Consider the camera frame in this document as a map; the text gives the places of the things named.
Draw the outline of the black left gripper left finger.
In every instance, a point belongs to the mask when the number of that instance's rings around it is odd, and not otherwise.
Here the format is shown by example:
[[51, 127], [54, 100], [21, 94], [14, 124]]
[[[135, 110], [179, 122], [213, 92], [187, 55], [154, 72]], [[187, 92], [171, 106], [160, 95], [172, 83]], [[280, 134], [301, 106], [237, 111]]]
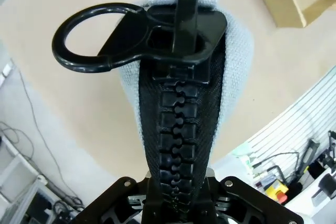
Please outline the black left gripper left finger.
[[122, 177], [76, 216], [76, 223], [128, 223], [144, 206], [148, 178]]

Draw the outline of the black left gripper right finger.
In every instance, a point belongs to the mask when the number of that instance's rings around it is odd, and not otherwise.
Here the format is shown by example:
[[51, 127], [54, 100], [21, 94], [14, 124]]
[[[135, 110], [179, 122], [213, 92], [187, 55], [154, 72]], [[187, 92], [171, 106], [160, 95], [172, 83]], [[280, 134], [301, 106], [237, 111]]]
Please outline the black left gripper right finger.
[[209, 190], [218, 217], [236, 223], [302, 223], [301, 216], [237, 177], [229, 176], [221, 181], [210, 177]]

